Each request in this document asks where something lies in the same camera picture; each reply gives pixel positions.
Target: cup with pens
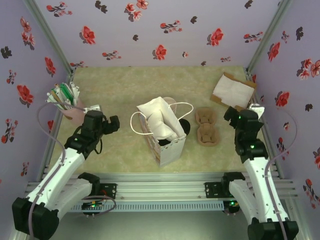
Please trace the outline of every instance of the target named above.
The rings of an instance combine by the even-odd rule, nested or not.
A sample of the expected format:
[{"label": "cup with pens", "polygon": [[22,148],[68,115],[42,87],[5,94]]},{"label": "cup with pens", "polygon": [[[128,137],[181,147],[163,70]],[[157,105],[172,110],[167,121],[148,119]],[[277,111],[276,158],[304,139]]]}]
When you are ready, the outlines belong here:
[{"label": "cup with pens", "polygon": [[[65,83],[55,84],[54,86],[55,88],[47,93],[47,103],[66,103],[79,108],[85,108],[85,105],[79,98],[79,87],[75,86],[73,82],[70,82],[70,86]],[[84,123],[84,111],[63,104],[56,104],[56,106],[73,124],[80,126]]]}]

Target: purple wall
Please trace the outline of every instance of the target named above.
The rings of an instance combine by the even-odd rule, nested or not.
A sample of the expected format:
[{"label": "purple wall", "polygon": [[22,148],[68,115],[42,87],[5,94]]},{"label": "purple wall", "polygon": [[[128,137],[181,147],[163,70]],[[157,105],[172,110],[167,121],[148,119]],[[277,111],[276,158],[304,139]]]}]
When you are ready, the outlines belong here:
[{"label": "purple wall", "polygon": [[[319,11],[315,8],[318,5],[317,0],[293,1],[253,70],[263,103],[278,105],[297,121],[294,147],[278,162],[285,177],[296,184],[314,239],[320,236],[320,130],[317,127],[320,32]],[[296,132],[294,122],[274,107],[265,112],[265,117],[275,148],[286,151]]]},{"label": "purple wall", "polygon": [[[142,0],[139,2],[143,5],[137,0],[101,0],[99,8],[95,0],[66,0],[61,5],[60,0],[35,1],[73,64],[200,66],[205,61],[207,66],[246,67],[280,0],[152,0],[147,5]],[[132,3],[135,13],[125,12],[128,3]],[[82,32],[84,26],[90,30]],[[223,35],[218,31],[213,35],[214,41],[211,38],[208,41],[208,36],[219,28]],[[156,58],[164,59],[153,59],[153,51],[158,53]]]},{"label": "purple wall", "polygon": [[[0,21],[0,238],[8,239],[11,205],[24,196],[28,182],[36,180],[48,141],[36,122],[36,111],[67,72],[22,1],[3,0]],[[46,66],[45,57],[53,66]],[[42,111],[46,129],[55,114],[55,107]]]}]

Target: pen holder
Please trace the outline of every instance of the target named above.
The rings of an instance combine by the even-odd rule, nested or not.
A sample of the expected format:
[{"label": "pen holder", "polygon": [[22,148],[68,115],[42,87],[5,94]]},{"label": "pen holder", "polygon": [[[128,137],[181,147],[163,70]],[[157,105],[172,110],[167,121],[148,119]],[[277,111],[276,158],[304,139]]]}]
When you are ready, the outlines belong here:
[{"label": "pen holder", "polygon": [[[78,98],[78,102],[77,102],[77,107],[79,108],[85,108],[85,105],[82,103],[82,101],[80,100],[80,98]],[[71,108],[68,110],[61,110],[60,111],[63,113],[63,115],[69,119],[73,124],[77,125],[77,126],[81,126],[84,123],[84,119],[85,119],[85,112],[81,111],[77,108]]]}]

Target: white rope handle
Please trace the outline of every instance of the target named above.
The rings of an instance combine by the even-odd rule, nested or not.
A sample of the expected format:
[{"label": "white rope handle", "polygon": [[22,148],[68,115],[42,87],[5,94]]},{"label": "white rope handle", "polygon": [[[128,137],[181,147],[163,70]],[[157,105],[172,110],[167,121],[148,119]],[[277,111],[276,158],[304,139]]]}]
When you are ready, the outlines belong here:
[{"label": "white rope handle", "polygon": [[148,133],[141,133],[141,132],[137,132],[136,130],[134,130],[134,127],[132,126],[132,118],[134,117],[135,114],[142,114],[145,118],[145,120],[147,120],[147,117],[140,111],[136,111],[134,114],[131,115],[131,118],[130,118],[130,127],[132,129],[132,131],[134,131],[136,134],[139,134],[139,135],[151,135],[153,134],[152,132],[148,132]]},{"label": "white rope handle", "polygon": [[192,104],[188,103],[188,102],[175,102],[175,103],[169,104],[169,108],[170,108],[171,105],[177,105],[177,104],[187,104],[187,105],[190,105],[192,107],[191,111],[187,112],[185,115],[183,115],[180,118],[178,118],[178,120],[184,118],[188,114],[192,113],[192,111],[194,110],[194,106]]}]

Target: white pillow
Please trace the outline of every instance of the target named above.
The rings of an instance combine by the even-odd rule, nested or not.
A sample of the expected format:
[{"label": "white pillow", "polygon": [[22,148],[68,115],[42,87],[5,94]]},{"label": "white pillow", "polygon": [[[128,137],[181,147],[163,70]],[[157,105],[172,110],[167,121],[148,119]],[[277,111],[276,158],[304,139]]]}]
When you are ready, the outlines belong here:
[{"label": "white pillow", "polygon": [[165,125],[160,110],[153,112],[147,122],[155,139],[173,141],[178,138],[177,134],[169,126]]}]

